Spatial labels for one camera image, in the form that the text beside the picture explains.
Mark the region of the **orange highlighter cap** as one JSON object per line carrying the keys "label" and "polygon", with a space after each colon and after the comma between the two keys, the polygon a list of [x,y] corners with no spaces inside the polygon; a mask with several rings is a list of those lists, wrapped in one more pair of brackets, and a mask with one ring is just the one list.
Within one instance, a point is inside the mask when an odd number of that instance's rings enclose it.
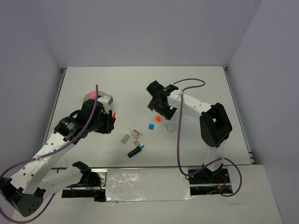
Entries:
{"label": "orange highlighter cap", "polygon": [[161,122],[162,121],[162,119],[161,119],[160,116],[156,116],[155,119],[156,119],[157,122]]}

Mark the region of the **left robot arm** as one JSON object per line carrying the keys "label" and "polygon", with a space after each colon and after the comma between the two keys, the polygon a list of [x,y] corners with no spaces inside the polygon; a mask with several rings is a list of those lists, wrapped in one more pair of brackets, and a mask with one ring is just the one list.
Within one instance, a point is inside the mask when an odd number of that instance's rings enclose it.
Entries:
{"label": "left robot arm", "polygon": [[34,214],[44,199],[65,187],[86,186],[100,179],[81,161],[52,176],[46,175],[88,133],[111,133],[116,120],[110,109],[112,102],[111,96],[85,101],[80,110],[59,121],[48,141],[31,160],[24,162],[21,170],[9,178],[0,177],[1,194],[23,217]]}

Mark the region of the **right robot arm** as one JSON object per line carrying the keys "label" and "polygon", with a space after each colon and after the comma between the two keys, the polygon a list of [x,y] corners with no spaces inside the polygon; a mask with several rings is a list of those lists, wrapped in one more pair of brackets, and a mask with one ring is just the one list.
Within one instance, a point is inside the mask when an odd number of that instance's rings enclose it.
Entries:
{"label": "right robot arm", "polygon": [[[187,177],[203,172],[203,177],[207,182],[216,181],[223,167],[221,151],[232,132],[232,125],[224,106],[220,103],[209,104],[195,99],[185,94],[188,87],[181,90],[175,84],[164,87],[158,81],[153,81],[146,90],[152,97],[148,104],[151,111],[157,112],[166,120],[171,120],[176,110],[179,110],[177,163],[181,174]],[[202,168],[190,174],[182,170],[180,163],[180,132],[183,112],[199,123],[200,136],[206,145]]]}

